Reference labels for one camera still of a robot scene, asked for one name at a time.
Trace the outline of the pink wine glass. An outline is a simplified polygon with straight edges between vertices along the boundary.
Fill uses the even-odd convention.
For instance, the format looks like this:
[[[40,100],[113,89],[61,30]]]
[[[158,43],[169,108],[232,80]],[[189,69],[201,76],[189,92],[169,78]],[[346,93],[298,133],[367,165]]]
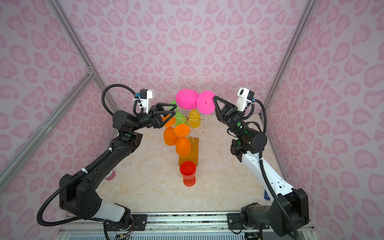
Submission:
[[[195,90],[182,89],[176,95],[177,105],[186,110],[195,110],[204,115],[212,114],[215,111],[214,98],[215,94],[212,91],[204,91],[199,94]]]

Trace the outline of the orange wine glass front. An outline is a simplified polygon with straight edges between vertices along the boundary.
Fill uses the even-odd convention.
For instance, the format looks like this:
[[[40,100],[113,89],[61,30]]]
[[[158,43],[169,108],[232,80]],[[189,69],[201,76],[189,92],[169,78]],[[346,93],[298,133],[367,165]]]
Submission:
[[[176,152],[179,156],[185,157],[191,153],[191,142],[187,138],[187,135],[190,133],[190,128],[188,125],[180,124],[177,125],[173,133],[178,137],[176,140]]]

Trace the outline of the red wine glass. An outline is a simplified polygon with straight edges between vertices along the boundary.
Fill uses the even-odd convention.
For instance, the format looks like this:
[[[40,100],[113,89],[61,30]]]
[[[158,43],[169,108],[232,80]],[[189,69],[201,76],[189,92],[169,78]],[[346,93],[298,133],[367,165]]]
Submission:
[[[183,177],[183,183],[187,187],[192,187],[196,183],[196,165],[191,161],[186,161],[180,166],[180,173]]]

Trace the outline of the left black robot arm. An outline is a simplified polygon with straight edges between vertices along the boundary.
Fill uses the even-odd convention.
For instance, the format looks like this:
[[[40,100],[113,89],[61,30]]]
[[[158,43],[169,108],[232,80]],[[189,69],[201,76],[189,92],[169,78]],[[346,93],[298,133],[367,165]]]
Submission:
[[[176,114],[176,104],[158,103],[148,113],[134,115],[123,110],[113,114],[113,128],[119,131],[109,148],[91,164],[73,176],[60,180],[60,207],[79,219],[100,219],[120,223],[125,227],[132,222],[131,211],[118,204],[109,204],[96,192],[105,177],[141,144],[143,128],[161,129]]]

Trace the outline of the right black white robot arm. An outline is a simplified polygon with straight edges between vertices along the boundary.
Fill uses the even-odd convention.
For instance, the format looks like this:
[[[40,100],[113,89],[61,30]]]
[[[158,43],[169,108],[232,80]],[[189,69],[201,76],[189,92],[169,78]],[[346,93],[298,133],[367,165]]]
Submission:
[[[233,137],[231,154],[256,176],[272,201],[269,206],[252,203],[242,207],[241,224],[248,229],[270,226],[280,237],[299,239],[299,229],[310,221],[307,193],[285,181],[264,158],[266,128],[246,122],[245,113],[236,105],[218,96],[213,101],[217,119]]]

